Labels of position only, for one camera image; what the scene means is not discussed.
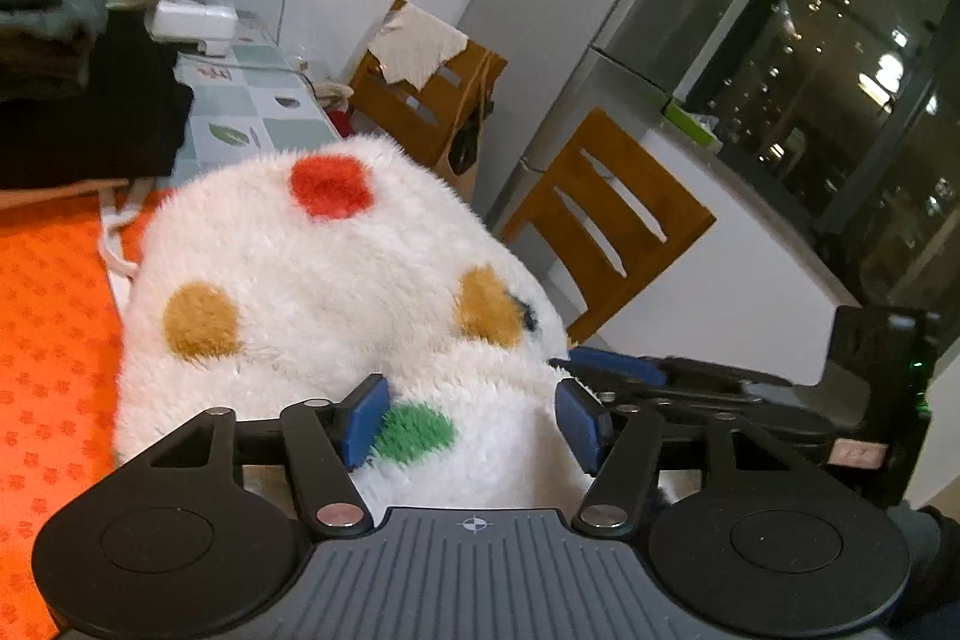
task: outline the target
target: orange rug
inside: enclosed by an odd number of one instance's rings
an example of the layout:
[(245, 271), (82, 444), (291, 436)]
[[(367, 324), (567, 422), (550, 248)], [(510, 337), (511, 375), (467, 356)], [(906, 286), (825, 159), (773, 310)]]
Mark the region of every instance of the orange rug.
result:
[[(124, 234), (132, 259), (159, 198)], [(99, 235), (95, 196), (0, 212), (0, 640), (56, 633), (32, 543), (112, 469), (121, 332)]]

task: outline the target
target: chair backrest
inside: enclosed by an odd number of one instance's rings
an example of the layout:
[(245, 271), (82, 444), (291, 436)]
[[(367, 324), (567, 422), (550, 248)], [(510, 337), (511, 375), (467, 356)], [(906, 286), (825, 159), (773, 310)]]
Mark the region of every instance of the chair backrest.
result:
[[(656, 218), (665, 239), (618, 193), (616, 181)], [(565, 197), (613, 247), (623, 272)], [(566, 266), (587, 303), (587, 312), (568, 329), (574, 342), (582, 342), (664, 273), (713, 223), (709, 210), (670, 172), (605, 112), (595, 109), (507, 221), (502, 236), (510, 244), (531, 225)]]
[[(398, 12), (405, 5), (406, 1), (396, 0), (390, 11)], [(479, 110), (481, 100), (490, 100), (493, 85), (506, 66), (496, 53), (469, 42), (464, 52), (418, 91), (405, 81), (388, 85), (380, 62), (368, 50), (350, 83), (352, 104), (396, 139), (418, 164), (432, 169), (464, 121)]]

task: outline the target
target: orange spot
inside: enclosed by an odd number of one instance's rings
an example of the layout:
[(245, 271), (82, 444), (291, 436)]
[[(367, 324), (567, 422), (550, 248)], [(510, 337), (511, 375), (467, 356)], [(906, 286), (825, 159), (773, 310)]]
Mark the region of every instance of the orange spot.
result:
[(290, 193), (311, 218), (344, 220), (373, 207), (370, 171), (349, 155), (313, 155), (296, 162)]
[(460, 333), (468, 338), (505, 348), (520, 344), (520, 308), (491, 266), (474, 266), (461, 278), (455, 316)]
[(163, 310), (167, 346), (181, 359), (216, 359), (240, 352), (240, 316), (233, 301), (210, 283), (176, 290)]

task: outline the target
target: tiled tablecloth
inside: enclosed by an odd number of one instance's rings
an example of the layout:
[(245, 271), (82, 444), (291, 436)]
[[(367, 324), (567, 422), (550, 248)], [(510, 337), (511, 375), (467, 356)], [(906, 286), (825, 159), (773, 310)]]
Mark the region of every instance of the tiled tablecloth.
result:
[(159, 187), (176, 188), (261, 153), (316, 150), (339, 139), (299, 76), (269, 71), (290, 65), (266, 26), (248, 12), (240, 13), (240, 23), (222, 64), (179, 59), (178, 79), (193, 88), (195, 100), (173, 176)]

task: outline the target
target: metal screw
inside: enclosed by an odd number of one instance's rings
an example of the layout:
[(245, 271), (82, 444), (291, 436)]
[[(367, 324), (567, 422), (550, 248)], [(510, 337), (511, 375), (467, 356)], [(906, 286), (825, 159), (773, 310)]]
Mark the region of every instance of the metal screw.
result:
[(613, 504), (592, 504), (584, 508), (580, 518), (592, 528), (617, 528), (627, 523), (627, 512)]
[(364, 511), (356, 504), (347, 504), (338, 501), (328, 504), (317, 510), (317, 520), (325, 527), (350, 528), (355, 527), (364, 519)]

